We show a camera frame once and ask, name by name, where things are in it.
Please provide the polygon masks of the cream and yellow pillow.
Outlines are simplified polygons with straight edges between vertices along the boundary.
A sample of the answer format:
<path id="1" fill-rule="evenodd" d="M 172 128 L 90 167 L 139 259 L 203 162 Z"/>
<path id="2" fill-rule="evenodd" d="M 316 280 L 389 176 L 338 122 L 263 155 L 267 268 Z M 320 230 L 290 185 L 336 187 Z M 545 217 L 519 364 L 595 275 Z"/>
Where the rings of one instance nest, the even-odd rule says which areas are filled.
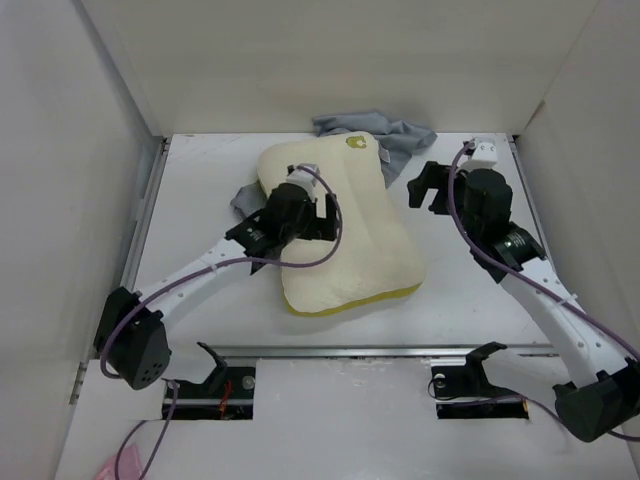
<path id="1" fill-rule="evenodd" d="M 295 240 L 282 252 L 284 297 L 297 316 L 320 317 L 414 293 L 427 267 L 386 189 L 379 143 L 358 131 L 266 149 L 257 161 L 265 193 L 290 166 L 315 164 L 343 215 L 341 243 Z"/>

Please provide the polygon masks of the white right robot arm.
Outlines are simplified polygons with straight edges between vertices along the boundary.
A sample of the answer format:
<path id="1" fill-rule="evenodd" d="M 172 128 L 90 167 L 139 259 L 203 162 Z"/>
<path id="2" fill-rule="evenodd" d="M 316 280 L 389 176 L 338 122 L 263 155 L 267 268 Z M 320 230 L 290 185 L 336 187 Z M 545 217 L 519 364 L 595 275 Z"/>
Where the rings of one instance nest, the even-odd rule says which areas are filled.
<path id="1" fill-rule="evenodd" d="M 585 443 L 638 416 L 638 352 L 579 306 L 542 245 L 512 221 L 513 190 L 501 173 L 429 161 L 407 189 L 412 208 L 436 192 L 430 211 L 452 218 L 474 261 L 525 309 L 564 364 L 543 371 L 489 342 L 469 353 L 462 367 L 469 395 L 506 393 L 539 403 Z"/>

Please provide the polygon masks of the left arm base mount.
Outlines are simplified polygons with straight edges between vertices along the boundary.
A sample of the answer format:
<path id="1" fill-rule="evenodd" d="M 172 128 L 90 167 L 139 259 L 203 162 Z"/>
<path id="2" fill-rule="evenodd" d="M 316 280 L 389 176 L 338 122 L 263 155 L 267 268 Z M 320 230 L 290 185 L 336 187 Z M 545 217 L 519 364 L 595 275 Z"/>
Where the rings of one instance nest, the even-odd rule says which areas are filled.
<path id="1" fill-rule="evenodd" d="M 173 414 L 173 391 L 166 388 L 161 415 L 163 419 L 184 421 L 252 420 L 256 386 L 256 361 L 227 360 L 204 342 L 197 343 L 204 353 L 202 366 L 208 376 L 199 383 L 178 379 L 178 397 Z"/>

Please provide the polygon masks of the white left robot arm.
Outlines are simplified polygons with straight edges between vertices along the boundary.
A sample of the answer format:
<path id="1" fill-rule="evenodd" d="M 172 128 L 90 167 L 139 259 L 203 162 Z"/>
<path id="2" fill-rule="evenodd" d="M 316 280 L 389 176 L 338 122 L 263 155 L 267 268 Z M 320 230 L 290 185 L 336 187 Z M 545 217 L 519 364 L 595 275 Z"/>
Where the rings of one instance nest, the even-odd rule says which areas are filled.
<path id="1" fill-rule="evenodd" d="M 223 288 L 257 273 L 265 265 L 292 267 L 282 250 L 294 240 L 328 241 L 338 247 L 342 212 L 333 192 L 325 195 L 325 214 L 297 185 L 276 187 L 264 208 L 228 230 L 200 258 L 157 284 L 130 291 L 120 286 L 105 302 L 94 347 L 102 374 L 142 390 L 158 380 L 189 382 L 205 397 L 223 387 L 220 356 L 204 342 L 180 351 L 168 334 L 193 310 Z"/>

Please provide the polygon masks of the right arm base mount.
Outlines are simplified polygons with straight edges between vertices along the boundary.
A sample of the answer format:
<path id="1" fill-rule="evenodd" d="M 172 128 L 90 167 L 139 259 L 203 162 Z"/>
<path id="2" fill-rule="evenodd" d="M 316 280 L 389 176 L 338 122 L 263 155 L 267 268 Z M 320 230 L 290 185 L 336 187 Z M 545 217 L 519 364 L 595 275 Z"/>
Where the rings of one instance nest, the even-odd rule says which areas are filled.
<path id="1" fill-rule="evenodd" d="M 526 402 L 513 390 L 490 383 L 483 362 L 508 347 L 490 342 L 457 362 L 431 364 L 429 395 L 439 420 L 529 419 Z"/>

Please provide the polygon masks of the grey fabric pillowcase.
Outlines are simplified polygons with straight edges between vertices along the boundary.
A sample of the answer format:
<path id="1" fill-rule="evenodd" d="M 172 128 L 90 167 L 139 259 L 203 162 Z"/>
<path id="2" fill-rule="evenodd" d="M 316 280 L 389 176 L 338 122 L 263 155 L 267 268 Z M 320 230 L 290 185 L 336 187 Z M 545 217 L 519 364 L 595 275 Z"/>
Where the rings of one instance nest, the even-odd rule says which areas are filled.
<path id="1" fill-rule="evenodd" d="M 390 120 L 379 112 L 320 116 L 313 120 L 313 124 L 319 137 L 295 142 L 295 147 L 318 147 L 321 138 L 343 133 L 363 131 L 372 135 L 377 141 L 378 157 L 386 185 L 399 177 L 414 154 L 427 149 L 437 139 L 437 134 L 429 128 L 404 120 Z M 230 205 L 245 223 L 261 229 L 260 214 L 273 189 L 264 192 L 261 184 L 256 181 L 240 188 Z"/>

